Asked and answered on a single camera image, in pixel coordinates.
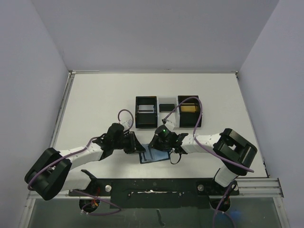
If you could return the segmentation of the blue leather card holder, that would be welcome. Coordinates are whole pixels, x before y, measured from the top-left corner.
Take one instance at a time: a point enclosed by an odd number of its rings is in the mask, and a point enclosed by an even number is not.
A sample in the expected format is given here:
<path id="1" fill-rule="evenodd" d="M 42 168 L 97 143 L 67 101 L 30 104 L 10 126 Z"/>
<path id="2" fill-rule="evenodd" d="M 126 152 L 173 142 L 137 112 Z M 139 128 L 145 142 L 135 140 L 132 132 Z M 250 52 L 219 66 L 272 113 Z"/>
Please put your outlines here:
<path id="1" fill-rule="evenodd" d="M 160 162 L 169 160 L 169 152 L 159 151 L 154 148 L 150 148 L 147 144 L 142 144 L 145 151 L 139 153 L 140 164 Z"/>

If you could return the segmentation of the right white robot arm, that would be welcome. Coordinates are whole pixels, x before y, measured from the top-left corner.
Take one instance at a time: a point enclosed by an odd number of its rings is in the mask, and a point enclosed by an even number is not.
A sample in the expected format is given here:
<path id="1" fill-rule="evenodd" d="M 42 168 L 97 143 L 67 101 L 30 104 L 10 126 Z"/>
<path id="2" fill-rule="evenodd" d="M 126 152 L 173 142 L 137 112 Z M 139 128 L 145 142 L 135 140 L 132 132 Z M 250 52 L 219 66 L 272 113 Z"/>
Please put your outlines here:
<path id="1" fill-rule="evenodd" d="M 230 128 L 211 135 L 176 134 L 162 125 L 155 130 L 149 147 L 180 155 L 210 153 L 224 164 L 214 176 L 214 181 L 222 187 L 227 187 L 239 176 L 253 173 L 250 166 L 257 154 L 256 146 Z"/>

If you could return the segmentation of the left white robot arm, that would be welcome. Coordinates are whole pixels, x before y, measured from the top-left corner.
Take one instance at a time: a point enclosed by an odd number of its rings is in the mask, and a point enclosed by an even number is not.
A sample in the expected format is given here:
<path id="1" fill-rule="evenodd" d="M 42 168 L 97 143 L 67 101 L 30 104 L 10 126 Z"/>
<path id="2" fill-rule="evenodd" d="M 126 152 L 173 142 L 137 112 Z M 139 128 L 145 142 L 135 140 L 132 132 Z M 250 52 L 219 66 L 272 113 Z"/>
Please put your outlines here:
<path id="1" fill-rule="evenodd" d="M 57 151 L 46 149 L 25 175 L 30 191 L 35 191 L 44 200 L 54 198 L 65 190 L 90 190 L 94 186 L 93 175 L 73 169 L 106 159 L 115 150 L 126 154 L 144 152 L 145 148 L 133 131 L 125 130 L 120 123 L 113 123 L 106 133 L 93 137 L 82 147 Z"/>

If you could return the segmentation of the black white card tray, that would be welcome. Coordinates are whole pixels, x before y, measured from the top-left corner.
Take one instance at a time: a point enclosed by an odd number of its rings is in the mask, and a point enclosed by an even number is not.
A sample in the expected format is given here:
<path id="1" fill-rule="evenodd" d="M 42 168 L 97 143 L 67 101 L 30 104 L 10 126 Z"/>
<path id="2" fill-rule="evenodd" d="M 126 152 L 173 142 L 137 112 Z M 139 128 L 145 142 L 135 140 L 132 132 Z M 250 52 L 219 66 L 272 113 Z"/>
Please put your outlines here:
<path id="1" fill-rule="evenodd" d="M 138 105 L 154 105 L 154 113 L 139 113 Z M 181 112 L 180 106 L 195 104 L 196 113 Z M 198 95 L 176 96 L 137 96 L 135 98 L 135 127 L 137 129 L 155 129 L 163 124 L 162 119 L 175 122 L 175 128 L 201 127 L 202 105 Z"/>

